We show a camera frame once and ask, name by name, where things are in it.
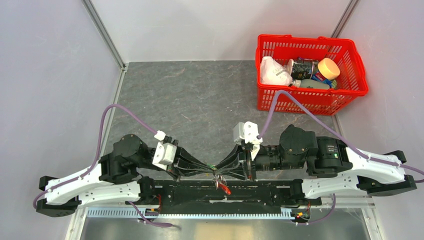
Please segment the red black keyring holder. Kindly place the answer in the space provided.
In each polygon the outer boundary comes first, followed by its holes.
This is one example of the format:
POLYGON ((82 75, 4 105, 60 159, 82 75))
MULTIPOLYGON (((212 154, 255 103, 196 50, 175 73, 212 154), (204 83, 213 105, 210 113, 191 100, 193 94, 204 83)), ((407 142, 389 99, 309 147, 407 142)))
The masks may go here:
POLYGON ((226 179, 222 175, 215 175, 213 178, 216 189, 221 189, 225 192, 226 195, 231 195, 231 190, 227 185, 226 179))

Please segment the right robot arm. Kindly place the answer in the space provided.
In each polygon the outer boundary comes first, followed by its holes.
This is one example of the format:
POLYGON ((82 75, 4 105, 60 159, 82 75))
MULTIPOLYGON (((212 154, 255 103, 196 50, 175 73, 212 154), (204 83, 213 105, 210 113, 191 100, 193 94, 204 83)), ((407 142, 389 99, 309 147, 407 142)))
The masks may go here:
POLYGON ((340 139, 316 136, 294 125, 281 133, 277 145, 262 145, 251 122, 240 123, 233 131, 235 147, 214 171, 215 186, 225 192, 229 192, 225 176, 254 181, 259 171, 296 169, 309 175, 289 185, 289 200, 296 205, 347 190, 387 197, 417 188, 401 167, 406 158, 400 150, 383 155, 354 151, 340 139))

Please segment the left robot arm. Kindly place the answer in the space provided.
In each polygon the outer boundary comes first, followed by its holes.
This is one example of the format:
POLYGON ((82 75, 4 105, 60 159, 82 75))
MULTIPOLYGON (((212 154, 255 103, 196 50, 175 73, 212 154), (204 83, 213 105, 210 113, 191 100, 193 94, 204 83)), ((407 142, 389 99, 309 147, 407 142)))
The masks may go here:
POLYGON ((148 147, 138 136, 127 134, 113 145, 112 152, 97 154, 89 167, 62 178, 41 177, 41 193, 33 200, 33 208, 56 218, 100 203, 159 205, 154 180, 141 176, 139 169, 165 172, 174 180, 217 172, 216 166, 200 162, 164 132, 156 131, 154 138, 157 145, 148 147))

